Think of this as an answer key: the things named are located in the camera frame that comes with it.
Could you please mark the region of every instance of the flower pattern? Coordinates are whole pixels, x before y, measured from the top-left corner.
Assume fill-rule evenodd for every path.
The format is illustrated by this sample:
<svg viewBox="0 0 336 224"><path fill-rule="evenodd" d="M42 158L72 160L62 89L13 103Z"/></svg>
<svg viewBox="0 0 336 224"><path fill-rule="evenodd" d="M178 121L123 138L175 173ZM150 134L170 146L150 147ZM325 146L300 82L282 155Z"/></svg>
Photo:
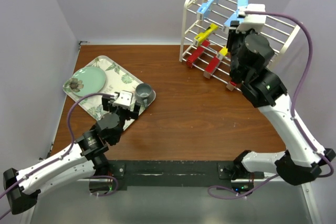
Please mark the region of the flower pattern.
<svg viewBox="0 0 336 224"><path fill-rule="evenodd" d="M69 82L70 89L73 92L79 92L80 89L84 88L84 84L81 80L78 80L77 78L71 78Z"/></svg>

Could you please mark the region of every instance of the white rack wire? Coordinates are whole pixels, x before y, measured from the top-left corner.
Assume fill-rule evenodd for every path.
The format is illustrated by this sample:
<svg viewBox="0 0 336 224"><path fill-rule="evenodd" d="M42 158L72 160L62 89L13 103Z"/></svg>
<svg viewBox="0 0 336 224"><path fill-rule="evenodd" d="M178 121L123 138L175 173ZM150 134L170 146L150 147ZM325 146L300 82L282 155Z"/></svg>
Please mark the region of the white rack wire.
<svg viewBox="0 0 336 224"><path fill-rule="evenodd" d="M198 61L193 63L193 66L201 71L204 71L205 67L209 64L211 59L217 55L218 51L226 46L227 35L222 32L223 24L237 9L237 2L233 0L218 0L217 4L213 4L211 13L207 18L203 21L196 20L188 29L186 29L186 25L196 19L197 9L206 1L208 0L185 0L180 47L180 62L187 61L186 58L192 54L193 50L196 49L193 45L193 38L195 35L203 30L206 30L211 23L219 26L219 29L215 33L212 33L207 39L211 45L209 47L203 47L200 45L200 47L203 47L205 50L201 57L199 57ZM275 52L275 56L271 59L270 64L268 65L269 69L274 68L274 66L279 62L299 30L300 27L297 25L292 25L272 16L267 16L266 24L261 34L268 38ZM230 59L225 57L212 77L223 83L228 83L229 67Z"/></svg>

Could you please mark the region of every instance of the yellow clip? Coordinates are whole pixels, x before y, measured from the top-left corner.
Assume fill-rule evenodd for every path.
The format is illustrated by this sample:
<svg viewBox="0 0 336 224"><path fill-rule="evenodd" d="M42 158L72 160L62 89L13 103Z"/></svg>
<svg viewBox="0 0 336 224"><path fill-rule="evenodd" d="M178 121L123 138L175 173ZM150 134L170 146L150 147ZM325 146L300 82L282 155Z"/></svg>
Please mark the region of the yellow clip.
<svg viewBox="0 0 336 224"><path fill-rule="evenodd" d="M210 26L202 33L199 33L198 35L195 36L193 45L195 47L198 47L203 41L205 41L210 34L212 34L215 30L218 29L218 26L215 25L214 23L211 23Z"/></svg>
<svg viewBox="0 0 336 224"><path fill-rule="evenodd" d="M222 60L222 59L224 58L224 56L227 55L227 53L228 53L227 48L226 48L226 47L223 47L223 48L221 49L221 51L218 52L218 54L217 54L216 57L217 57L218 59Z"/></svg>

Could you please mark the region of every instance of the green plate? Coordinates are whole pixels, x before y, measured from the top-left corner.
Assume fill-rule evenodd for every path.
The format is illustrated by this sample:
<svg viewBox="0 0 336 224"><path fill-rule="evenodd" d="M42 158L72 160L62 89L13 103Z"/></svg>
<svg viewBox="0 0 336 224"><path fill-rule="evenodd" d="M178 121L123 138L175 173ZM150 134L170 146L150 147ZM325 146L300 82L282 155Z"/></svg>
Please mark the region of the green plate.
<svg viewBox="0 0 336 224"><path fill-rule="evenodd" d="M97 67L85 67L73 74L69 86L75 95L83 97L99 92L104 87L105 81L104 70Z"/></svg>

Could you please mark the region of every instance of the blue clip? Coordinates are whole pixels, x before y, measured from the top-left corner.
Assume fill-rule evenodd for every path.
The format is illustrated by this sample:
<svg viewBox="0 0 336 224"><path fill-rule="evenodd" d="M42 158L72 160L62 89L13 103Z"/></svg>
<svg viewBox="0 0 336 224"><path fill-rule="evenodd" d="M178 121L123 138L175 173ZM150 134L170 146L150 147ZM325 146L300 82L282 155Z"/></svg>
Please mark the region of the blue clip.
<svg viewBox="0 0 336 224"><path fill-rule="evenodd" d="M218 3L218 0L208 0L208 2L203 3L197 10L197 19L204 20L209 16L209 13L211 12L211 5L215 3Z"/></svg>
<svg viewBox="0 0 336 224"><path fill-rule="evenodd" d="M239 18L238 13L240 8L246 8L247 5L248 0L237 0L237 10L234 13L232 13L232 15L227 21L225 21L223 26L223 32L225 32L226 34L228 33L228 29L231 26L231 21L236 20L239 21L239 23L243 22L244 18Z"/></svg>

